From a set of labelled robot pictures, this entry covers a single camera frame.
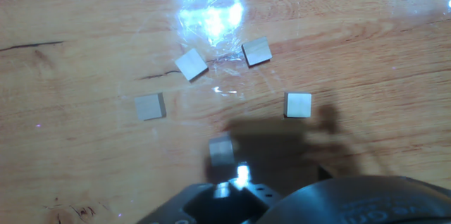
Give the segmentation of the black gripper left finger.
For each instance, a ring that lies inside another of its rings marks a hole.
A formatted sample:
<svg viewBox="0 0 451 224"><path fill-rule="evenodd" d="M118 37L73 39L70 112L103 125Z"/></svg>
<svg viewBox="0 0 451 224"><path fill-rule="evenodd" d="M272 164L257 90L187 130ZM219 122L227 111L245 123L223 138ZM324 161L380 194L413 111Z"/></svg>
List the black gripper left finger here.
<svg viewBox="0 0 451 224"><path fill-rule="evenodd" d="M263 184L254 184L248 170L214 184L194 184L152 211L138 224L252 224L282 196Z"/></svg>

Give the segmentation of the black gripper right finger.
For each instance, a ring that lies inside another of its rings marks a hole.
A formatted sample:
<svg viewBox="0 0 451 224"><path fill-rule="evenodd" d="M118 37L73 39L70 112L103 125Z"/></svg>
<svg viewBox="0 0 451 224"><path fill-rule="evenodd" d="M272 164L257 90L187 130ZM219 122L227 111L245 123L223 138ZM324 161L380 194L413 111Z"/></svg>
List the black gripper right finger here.
<svg viewBox="0 0 451 224"><path fill-rule="evenodd" d="M318 181L332 179L333 174L325 167L318 166Z"/></svg>

